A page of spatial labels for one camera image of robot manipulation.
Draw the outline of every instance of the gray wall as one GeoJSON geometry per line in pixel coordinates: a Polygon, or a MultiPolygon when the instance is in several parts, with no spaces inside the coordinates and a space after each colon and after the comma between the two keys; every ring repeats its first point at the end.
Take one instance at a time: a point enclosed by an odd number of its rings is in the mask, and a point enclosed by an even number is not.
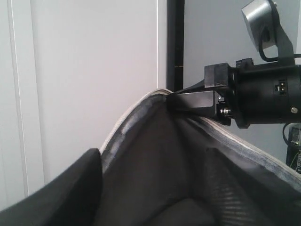
{"type": "MultiPolygon", "coordinates": [[[[241,8],[250,0],[186,0],[184,31],[184,86],[204,78],[204,66],[253,58],[255,64],[264,63],[249,38],[241,8]]],[[[294,48],[297,43],[300,0],[277,0],[281,24],[294,48]]],[[[276,56],[271,47],[267,56],[276,56]]],[[[231,132],[253,145],[285,161],[286,145],[282,139],[283,125],[254,125],[247,130],[235,123],[231,132]]]]}

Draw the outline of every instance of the black cable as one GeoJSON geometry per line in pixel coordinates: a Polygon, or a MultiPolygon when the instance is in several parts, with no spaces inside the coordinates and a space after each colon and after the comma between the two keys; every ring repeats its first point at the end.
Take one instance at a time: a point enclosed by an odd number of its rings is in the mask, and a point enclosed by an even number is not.
{"type": "MultiPolygon", "coordinates": [[[[272,58],[266,57],[264,54],[264,51],[263,51],[263,46],[262,46],[263,45],[263,34],[266,29],[267,29],[266,26],[262,26],[262,28],[260,29],[260,32],[259,32],[259,46],[258,46],[259,55],[266,62],[275,62],[275,61],[279,60],[278,57],[272,57],[272,58]]],[[[294,58],[301,58],[301,54],[294,54],[294,58]]]]}
{"type": "Polygon", "coordinates": [[[285,129],[286,129],[286,127],[287,127],[289,124],[290,124],[290,123],[285,124],[285,125],[283,126],[283,128],[282,128],[282,137],[283,137],[284,142],[287,144],[287,146],[289,146],[290,144],[289,144],[289,142],[288,142],[288,140],[287,140],[287,138],[286,138],[286,136],[285,136],[285,129]]]}

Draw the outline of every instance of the black bag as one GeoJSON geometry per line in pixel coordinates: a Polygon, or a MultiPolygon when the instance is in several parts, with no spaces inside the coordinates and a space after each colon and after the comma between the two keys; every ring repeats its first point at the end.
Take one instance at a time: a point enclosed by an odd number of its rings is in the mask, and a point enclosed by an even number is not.
{"type": "Polygon", "coordinates": [[[10,226],[297,226],[301,176],[157,91],[104,144],[0,213],[10,226]]]}

